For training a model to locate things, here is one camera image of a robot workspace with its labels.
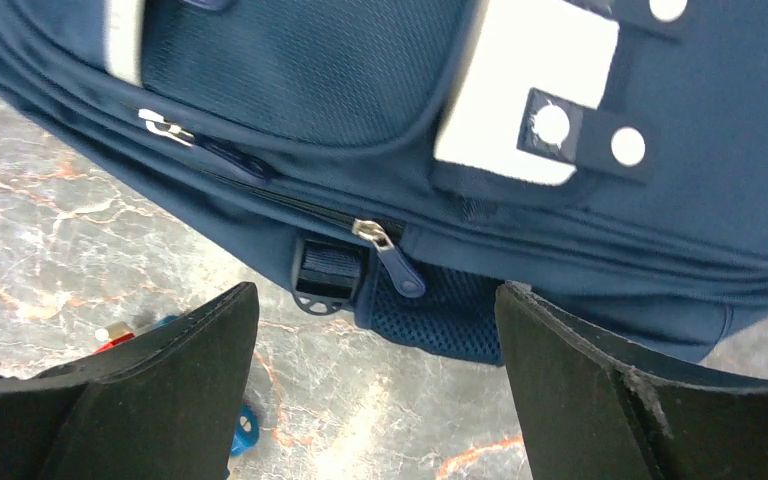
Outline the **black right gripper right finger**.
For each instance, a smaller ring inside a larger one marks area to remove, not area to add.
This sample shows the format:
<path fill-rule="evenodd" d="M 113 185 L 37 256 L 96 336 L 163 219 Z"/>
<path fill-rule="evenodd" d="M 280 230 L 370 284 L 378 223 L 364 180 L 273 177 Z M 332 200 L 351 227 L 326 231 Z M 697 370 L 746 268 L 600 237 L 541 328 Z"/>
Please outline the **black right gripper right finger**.
<path fill-rule="evenodd" d="M 768 380 L 678 360 L 520 284 L 495 319 L 536 479 L 768 479 Z"/>

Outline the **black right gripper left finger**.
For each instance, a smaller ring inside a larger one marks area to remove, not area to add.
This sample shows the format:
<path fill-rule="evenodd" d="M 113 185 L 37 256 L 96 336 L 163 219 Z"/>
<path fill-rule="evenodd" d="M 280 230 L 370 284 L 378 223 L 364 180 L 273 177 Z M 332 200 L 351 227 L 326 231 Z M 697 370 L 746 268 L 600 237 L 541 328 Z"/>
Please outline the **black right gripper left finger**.
<path fill-rule="evenodd" d="M 0 378 L 0 479 L 222 479 L 253 359 L 238 284 L 107 351 Z"/>

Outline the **navy blue student backpack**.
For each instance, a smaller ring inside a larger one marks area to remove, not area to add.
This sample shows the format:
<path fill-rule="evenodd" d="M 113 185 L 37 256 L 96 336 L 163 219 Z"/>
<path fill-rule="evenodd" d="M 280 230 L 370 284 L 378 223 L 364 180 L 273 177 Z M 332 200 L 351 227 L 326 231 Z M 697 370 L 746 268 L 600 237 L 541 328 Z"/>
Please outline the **navy blue student backpack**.
<path fill-rule="evenodd" d="M 768 1 L 0 1 L 0 96 L 290 291 L 502 363 L 768 317 Z"/>

